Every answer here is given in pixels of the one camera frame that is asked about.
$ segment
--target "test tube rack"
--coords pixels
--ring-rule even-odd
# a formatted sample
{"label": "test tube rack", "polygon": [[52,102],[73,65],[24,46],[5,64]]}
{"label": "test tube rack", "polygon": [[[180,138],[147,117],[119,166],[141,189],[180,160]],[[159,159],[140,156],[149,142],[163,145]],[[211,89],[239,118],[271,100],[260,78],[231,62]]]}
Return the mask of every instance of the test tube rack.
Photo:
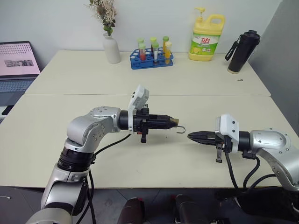
{"label": "test tube rack", "polygon": [[165,58],[165,54],[163,53],[163,48],[159,48],[157,63],[154,63],[154,58],[151,55],[151,48],[145,49],[145,60],[140,59],[138,49],[134,50],[130,55],[131,68],[134,70],[172,66],[173,65],[172,59],[173,59],[172,53],[170,55],[170,58]]}

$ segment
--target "green cap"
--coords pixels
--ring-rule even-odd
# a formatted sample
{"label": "green cap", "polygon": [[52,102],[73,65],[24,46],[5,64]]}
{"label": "green cap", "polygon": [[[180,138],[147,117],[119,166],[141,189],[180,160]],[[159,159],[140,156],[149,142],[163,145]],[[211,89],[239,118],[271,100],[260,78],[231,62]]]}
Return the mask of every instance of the green cap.
{"label": "green cap", "polygon": [[138,43],[143,43],[144,39],[140,37],[140,38],[137,39],[137,41],[138,41]]}
{"label": "green cap", "polygon": [[145,44],[144,43],[140,43],[138,46],[139,46],[139,49],[145,49]]}
{"label": "green cap", "polygon": [[163,41],[169,41],[169,37],[168,36],[164,36],[163,37]]}
{"label": "green cap", "polygon": [[151,43],[156,42],[156,41],[157,41],[157,38],[156,38],[156,37],[151,37],[151,38],[150,38],[150,42],[151,42]]}
{"label": "green cap", "polygon": [[158,48],[159,47],[159,43],[158,42],[153,42],[152,46],[153,46],[153,48]]}

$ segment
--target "black cable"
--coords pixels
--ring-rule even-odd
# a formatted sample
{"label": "black cable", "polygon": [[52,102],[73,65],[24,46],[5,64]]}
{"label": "black cable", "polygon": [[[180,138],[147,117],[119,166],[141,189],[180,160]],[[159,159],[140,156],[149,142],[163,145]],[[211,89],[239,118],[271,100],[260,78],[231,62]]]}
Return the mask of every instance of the black cable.
{"label": "black cable", "polygon": [[[93,176],[92,176],[91,170],[89,170],[88,175],[89,175],[89,179],[90,179],[90,183],[91,183],[91,187],[92,187],[90,198],[93,199],[94,184],[93,184]],[[89,201],[88,201],[88,204],[87,204],[85,210],[83,211],[81,217],[78,219],[78,221],[76,222],[76,224],[79,224],[82,221],[82,219],[84,218],[85,214],[87,213],[87,211],[89,209],[89,206],[90,206],[90,204],[89,204]]]}
{"label": "black cable", "polygon": [[266,178],[268,178],[268,177],[275,177],[275,174],[268,174],[268,175],[262,176],[261,178],[259,178],[257,181],[255,181],[255,182],[251,185],[251,187],[248,189],[247,192],[252,191],[252,189],[253,189],[256,185],[258,185],[259,182],[261,182],[262,180],[264,180],[264,179],[266,179]]}
{"label": "black cable", "polygon": [[228,162],[229,175],[230,175],[230,178],[232,180],[233,186],[238,192],[241,192],[240,189],[238,188],[238,185],[237,185],[236,181],[235,181],[235,176],[234,176],[232,164],[231,164],[230,159],[229,159],[229,153],[225,153],[225,158],[226,158],[226,161]]}
{"label": "black cable", "polygon": [[91,195],[89,193],[89,191],[87,192],[87,198],[88,198],[88,204],[90,206],[90,212],[92,213],[92,219],[93,219],[93,224],[96,224],[96,221],[95,221],[95,214],[94,214],[94,209],[93,209],[93,201],[91,199]]}
{"label": "black cable", "polygon": [[250,177],[257,171],[257,169],[260,167],[261,161],[258,157],[256,157],[256,166],[253,168],[253,170],[250,171],[250,173],[245,177],[243,182],[243,189],[247,190],[247,182],[250,179]]}
{"label": "black cable", "polygon": [[107,149],[107,148],[109,148],[109,147],[111,147],[111,146],[114,146],[114,145],[116,145],[116,144],[118,144],[118,143],[120,143],[120,142],[126,140],[128,137],[130,137],[130,135],[131,135],[131,134],[128,134],[128,135],[127,135],[126,137],[124,137],[123,139],[118,140],[118,141],[116,141],[116,142],[114,142],[114,143],[112,143],[112,144],[110,144],[110,145],[108,145],[108,146],[105,146],[104,148],[101,148],[100,150],[98,150],[97,152],[95,152],[94,155],[97,155],[97,154],[99,154],[100,152],[103,152],[105,149]]}

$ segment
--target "bottle label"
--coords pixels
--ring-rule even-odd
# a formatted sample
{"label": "bottle label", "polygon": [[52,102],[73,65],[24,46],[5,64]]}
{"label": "bottle label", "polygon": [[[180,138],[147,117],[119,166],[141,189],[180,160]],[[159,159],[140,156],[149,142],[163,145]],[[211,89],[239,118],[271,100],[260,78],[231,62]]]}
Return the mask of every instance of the bottle label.
{"label": "bottle label", "polygon": [[190,53],[196,55],[213,55],[220,35],[202,35],[193,33]]}

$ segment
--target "white table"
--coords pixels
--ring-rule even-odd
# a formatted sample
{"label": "white table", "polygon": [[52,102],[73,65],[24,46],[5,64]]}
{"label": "white table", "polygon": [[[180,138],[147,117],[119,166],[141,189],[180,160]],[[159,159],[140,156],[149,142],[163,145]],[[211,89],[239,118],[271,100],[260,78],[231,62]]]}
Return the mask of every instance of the white table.
{"label": "white table", "polygon": [[210,62],[173,54],[171,67],[132,70],[129,52],[121,52],[120,63],[109,64],[103,51],[61,50],[26,93],[131,95],[142,84],[152,96],[270,95],[248,63],[234,75],[227,72],[229,62],[224,54],[215,55]]}
{"label": "white table", "polygon": [[[23,95],[0,125],[0,185],[45,187],[64,146],[66,128],[75,117],[102,105],[126,109],[128,96]],[[225,159],[216,163],[216,150],[187,138],[187,133],[212,131],[214,120],[231,113],[240,130],[268,127],[289,133],[299,147],[299,138],[270,97],[171,97],[150,96],[150,113],[180,119],[185,134],[178,129],[150,130],[148,142],[140,135],[105,150],[92,165],[97,188],[213,188],[232,187]],[[106,135],[100,147],[127,135],[127,131]],[[239,186],[256,162],[241,153],[230,156]],[[250,179],[271,174],[261,159],[261,167]],[[268,178],[260,186],[279,185]]]}

